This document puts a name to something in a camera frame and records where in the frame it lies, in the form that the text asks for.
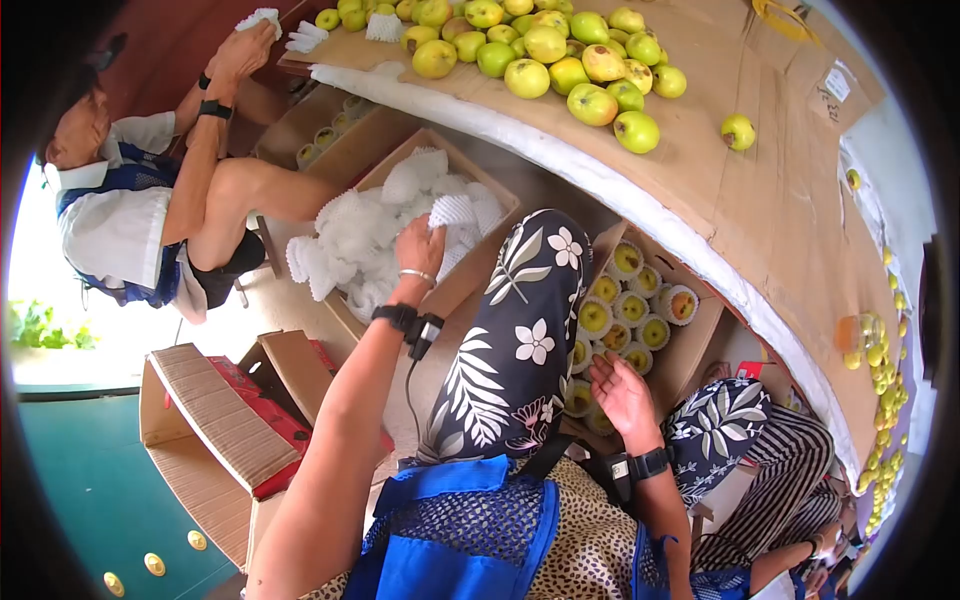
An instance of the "silver bracelet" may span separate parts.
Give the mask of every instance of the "silver bracelet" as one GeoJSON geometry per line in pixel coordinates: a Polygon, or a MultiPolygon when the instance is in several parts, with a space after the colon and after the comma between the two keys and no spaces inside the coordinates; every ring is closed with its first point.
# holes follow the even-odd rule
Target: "silver bracelet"
{"type": "Polygon", "coordinates": [[[416,271],[414,269],[400,269],[401,275],[415,275],[427,283],[430,284],[430,289],[437,287],[437,279],[430,275],[429,273],[424,273],[423,271],[416,271]]]}

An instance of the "elderly man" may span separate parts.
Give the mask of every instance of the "elderly man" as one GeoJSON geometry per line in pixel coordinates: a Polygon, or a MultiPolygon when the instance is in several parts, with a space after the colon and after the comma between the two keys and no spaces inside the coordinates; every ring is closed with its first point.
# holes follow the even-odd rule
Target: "elderly man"
{"type": "Polygon", "coordinates": [[[232,109],[243,111],[253,95],[245,92],[256,91],[247,78],[266,62],[275,31],[263,20],[232,33],[177,109],[149,117],[110,123],[96,71],[83,67],[37,158],[57,191],[63,254],[86,284],[121,306],[171,303],[202,323],[263,261],[246,227],[251,210],[310,221],[337,193],[255,158],[218,160],[232,109]],[[159,156],[187,132],[182,164],[159,156]]]}

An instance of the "white shirt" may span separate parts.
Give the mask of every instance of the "white shirt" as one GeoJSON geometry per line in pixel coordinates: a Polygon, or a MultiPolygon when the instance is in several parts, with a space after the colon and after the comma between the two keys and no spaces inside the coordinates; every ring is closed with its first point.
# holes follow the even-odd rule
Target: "white shirt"
{"type": "MultiPolygon", "coordinates": [[[[173,111],[149,117],[127,117],[110,126],[100,156],[106,160],[76,169],[58,171],[44,167],[57,202],[66,190],[103,185],[107,169],[132,160],[120,156],[119,142],[160,154],[170,146],[176,117],[173,111]]],[[[112,190],[105,194],[81,196],[63,211],[58,220],[63,256],[75,269],[103,281],[107,287],[121,287],[124,280],[155,288],[159,279],[163,247],[160,237],[173,189],[149,187],[138,192],[112,190]]],[[[177,255],[180,282],[171,300],[192,324],[206,321],[206,293],[187,260],[186,245],[177,255]]]]}

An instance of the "black shorts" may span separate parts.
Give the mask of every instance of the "black shorts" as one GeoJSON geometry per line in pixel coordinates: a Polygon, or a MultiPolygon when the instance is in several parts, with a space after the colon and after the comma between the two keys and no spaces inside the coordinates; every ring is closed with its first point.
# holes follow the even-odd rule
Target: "black shorts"
{"type": "Polygon", "coordinates": [[[223,267],[213,271],[201,271],[190,263],[190,270],[193,276],[200,282],[200,286],[206,292],[206,309],[216,308],[223,305],[230,295],[230,289],[233,287],[233,281],[247,271],[252,271],[263,264],[266,256],[266,249],[259,236],[249,229],[243,233],[243,239],[237,249],[233,251],[230,261],[223,267]]]}

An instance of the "teal cabinet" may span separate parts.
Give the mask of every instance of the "teal cabinet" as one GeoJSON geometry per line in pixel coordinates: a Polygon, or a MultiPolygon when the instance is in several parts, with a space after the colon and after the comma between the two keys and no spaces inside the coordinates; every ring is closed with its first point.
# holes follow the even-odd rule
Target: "teal cabinet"
{"type": "Polygon", "coordinates": [[[203,598],[237,572],[217,547],[187,541],[200,530],[139,440],[137,396],[19,405],[34,468],[84,570],[104,598],[115,573],[125,598],[203,598]],[[144,565],[158,555],[162,577],[144,565]]]}

